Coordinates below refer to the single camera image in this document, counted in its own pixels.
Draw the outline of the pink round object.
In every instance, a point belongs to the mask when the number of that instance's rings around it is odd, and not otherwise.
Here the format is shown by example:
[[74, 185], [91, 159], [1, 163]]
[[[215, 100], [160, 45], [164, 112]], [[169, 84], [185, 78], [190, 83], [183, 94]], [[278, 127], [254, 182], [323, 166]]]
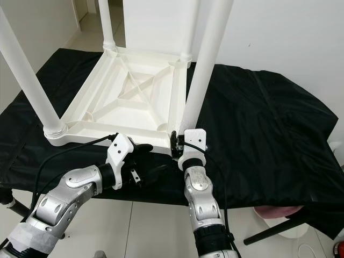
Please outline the pink round object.
[[256, 206], [254, 210], [263, 219], [277, 219], [292, 216], [302, 208], [303, 206]]

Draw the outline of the white plastic table top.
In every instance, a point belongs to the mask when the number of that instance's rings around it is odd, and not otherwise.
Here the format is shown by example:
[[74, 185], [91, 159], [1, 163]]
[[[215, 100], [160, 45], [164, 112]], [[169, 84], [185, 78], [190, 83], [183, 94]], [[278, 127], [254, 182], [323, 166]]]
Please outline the white plastic table top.
[[54, 146], [86, 143], [114, 133], [154, 153], [172, 154], [187, 96], [189, 61], [177, 55], [116, 47], [106, 49], [67, 97], [59, 134], [45, 134]]

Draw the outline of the black table cloth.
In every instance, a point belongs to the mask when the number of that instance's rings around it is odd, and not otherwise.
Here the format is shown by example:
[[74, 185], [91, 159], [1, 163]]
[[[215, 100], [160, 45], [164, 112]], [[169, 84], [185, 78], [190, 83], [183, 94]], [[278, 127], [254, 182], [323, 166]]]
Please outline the black table cloth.
[[[37, 77], [56, 112], [83, 83], [102, 52], [58, 49]], [[337, 238], [344, 229], [344, 172], [327, 143], [338, 118], [318, 98], [275, 72], [216, 64], [197, 127], [207, 132], [206, 165], [224, 208], [303, 206], [310, 226]], [[32, 191], [42, 161], [64, 148], [52, 146], [24, 93], [0, 114], [1, 187]], [[105, 162], [106, 147], [88, 146], [50, 161], [40, 187], [66, 170]], [[137, 160], [137, 172], [168, 165], [155, 183], [108, 189], [98, 198], [187, 206], [183, 173], [167, 155], [150, 153]]]

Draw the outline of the black folding table leg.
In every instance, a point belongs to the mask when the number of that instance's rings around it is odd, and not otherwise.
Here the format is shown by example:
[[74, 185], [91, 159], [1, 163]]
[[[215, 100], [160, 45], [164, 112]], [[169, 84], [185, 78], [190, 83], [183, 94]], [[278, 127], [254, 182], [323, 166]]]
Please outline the black folding table leg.
[[278, 234], [285, 236], [285, 233], [287, 233], [288, 235], [289, 231], [295, 231], [295, 238], [299, 238], [303, 236], [303, 234], [305, 234], [305, 232], [307, 231], [307, 222], [309, 220], [310, 219], [307, 217], [295, 217], [292, 219], [263, 219], [263, 221], [265, 221], [268, 224], [269, 228], [259, 233], [256, 233], [253, 236], [245, 238], [242, 242], [244, 245], [248, 246], [259, 241], [262, 241], [263, 239], [271, 238]]

